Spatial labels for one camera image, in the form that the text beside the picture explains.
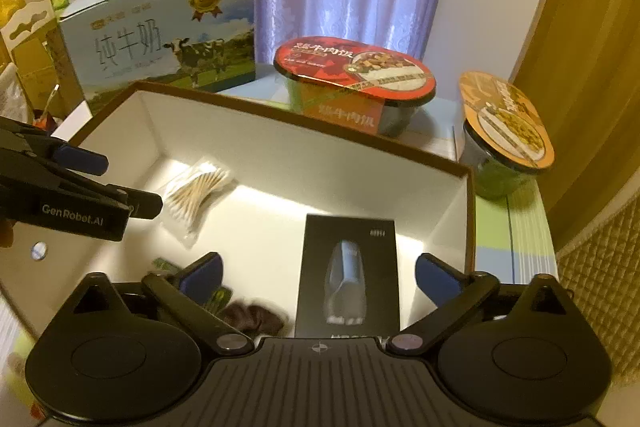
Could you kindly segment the person's hand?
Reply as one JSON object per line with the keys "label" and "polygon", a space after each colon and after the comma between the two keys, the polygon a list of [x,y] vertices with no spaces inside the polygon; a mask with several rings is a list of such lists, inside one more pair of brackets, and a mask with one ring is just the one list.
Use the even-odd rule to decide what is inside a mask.
{"label": "person's hand", "polygon": [[5,217],[0,218],[0,247],[1,248],[9,248],[12,246],[14,241],[14,222],[12,220],[6,219]]}

